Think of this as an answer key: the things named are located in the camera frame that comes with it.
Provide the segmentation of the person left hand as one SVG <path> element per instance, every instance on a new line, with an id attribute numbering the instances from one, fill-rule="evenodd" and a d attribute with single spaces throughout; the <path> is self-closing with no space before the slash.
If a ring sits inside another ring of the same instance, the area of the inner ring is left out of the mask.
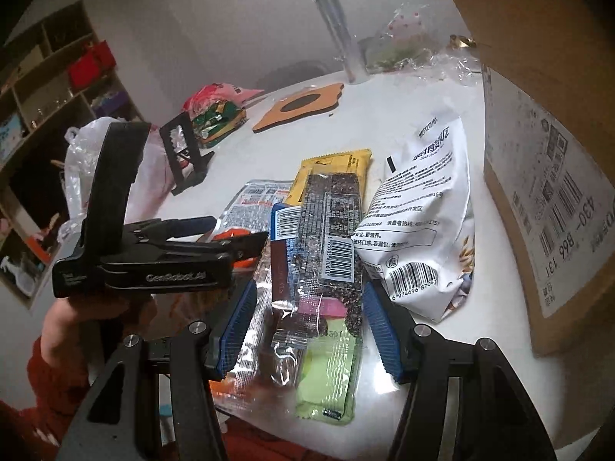
<path id="1" fill-rule="evenodd" d="M 40 339 L 42 359 L 53 370 L 71 379 L 89 377 L 91 354 L 107 323 L 121 323 L 120 334 L 138 332 L 156 316 L 150 295 L 143 298 L 91 297 L 57 298 L 47 311 Z"/>

